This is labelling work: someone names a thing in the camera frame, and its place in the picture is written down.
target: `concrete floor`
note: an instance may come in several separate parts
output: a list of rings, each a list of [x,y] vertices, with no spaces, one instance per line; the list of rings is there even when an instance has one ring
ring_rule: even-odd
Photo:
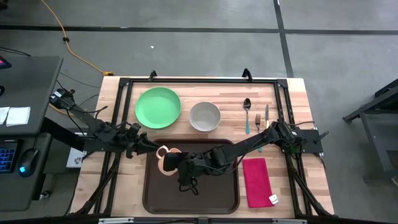
[[[278,28],[272,0],[47,0],[66,26]],[[394,0],[280,0],[286,29],[397,30]],[[56,25],[38,0],[13,0],[0,24]],[[54,31],[0,30],[0,45],[32,55],[64,57],[62,72],[100,86],[102,76],[71,56]],[[73,49],[116,75],[286,77],[279,34],[68,32]],[[398,188],[392,182],[365,185],[362,175],[377,168],[361,122],[341,119],[397,78],[396,35],[287,35],[294,77],[305,79],[313,118],[323,140],[335,213],[345,218],[398,222]],[[76,101],[97,94],[60,75]],[[84,104],[95,108],[96,100]],[[49,110],[47,116],[73,124]],[[54,194],[26,212],[0,213],[0,220],[63,215],[77,173],[56,176]]]

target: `wooden tabletop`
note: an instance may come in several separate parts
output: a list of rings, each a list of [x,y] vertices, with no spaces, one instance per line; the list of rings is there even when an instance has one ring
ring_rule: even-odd
[[[99,119],[111,121],[115,104],[116,93],[120,77],[104,77],[97,109],[108,106],[108,109],[99,114]],[[301,78],[287,79],[289,84],[290,99],[292,102],[294,118],[296,123],[311,121],[312,115],[310,105],[305,91],[304,80]],[[138,122],[134,108],[138,98],[148,89],[155,86],[164,86],[172,89],[181,99],[181,115],[171,126],[164,129],[149,129],[142,127],[151,140],[156,139],[229,139],[239,142],[257,134],[254,124],[256,113],[264,117],[266,105],[269,105],[270,123],[277,119],[276,101],[274,87],[268,84],[228,84],[228,83],[134,83],[127,121]],[[118,122],[121,121],[124,108],[124,89]],[[281,92],[282,104],[285,109],[284,94]],[[252,106],[249,111],[249,124],[251,133],[246,134],[246,112],[243,110],[243,101],[250,98]],[[213,131],[202,133],[190,126],[188,121],[189,111],[193,105],[201,101],[214,103],[221,110],[221,123]],[[261,119],[261,130],[264,130],[264,119]],[[300,125],[301,128],[310,129],[312,124]],[[78,184],[73,198],[71,212],[77,211],[89,199],[100,180],[101,167],[103,163],[103,152],[93,153],[84,160],[80,171]],[[247,158],[263,157],[266,159],[272,193],[279,198],[275,207],[249,208],[246,198],[246,189],[243,177],[242,165],[239,166],[239,186],[241,201],[238,209],[229,215],[208,215],[207,217],[229,217],[229,218],[289,218],[293,217],[293,205],[290,196],[289,180],[284,155],[277,146],[268,145],[263,147],[263,152],[252,151],[246,155]],[[142,206],[142,193],[144,185],[146,155],[134,156],[127,159],[123,154],[118,181],[114,195],[112,216],[126,217],[178,217],[178,215],[153,215]],[[307,185],[314,196],[323,207],[333,213],[328,183],[322,163],[312,154],[303,155],[303,164]],[[300,187],[297,186],[300,208],[303,212],[303,197]],[[104,191],[103,206],[106,204],[108,189]],[[181,215],[183,217],[197,217],[198,215]]]

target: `keyboard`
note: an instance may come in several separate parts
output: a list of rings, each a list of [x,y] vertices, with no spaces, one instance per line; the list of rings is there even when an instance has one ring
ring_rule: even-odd
[[[17,146],[18,143],[15,140],[0,142],[0,174],[12,172]]]

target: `pink cloth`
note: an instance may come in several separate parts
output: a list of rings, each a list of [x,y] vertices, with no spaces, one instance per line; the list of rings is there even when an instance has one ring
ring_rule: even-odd
[[[249,208],[274,206],[269,200],[272,190],[266,160],[264,158],[244,159],[243,174]]]

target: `brown tray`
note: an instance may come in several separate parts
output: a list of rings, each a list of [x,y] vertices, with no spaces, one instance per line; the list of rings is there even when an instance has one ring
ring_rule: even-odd
[[[232,144],[226,139],[158,139],[157,144],[185,152],[203,152]],[[142,204],[152,214],[230,214],[239,206],[238,170],[228,175],[197,178],[199,195],[180,192],[178,173],[167,177],[157,167],[155,152],[147,155]]]

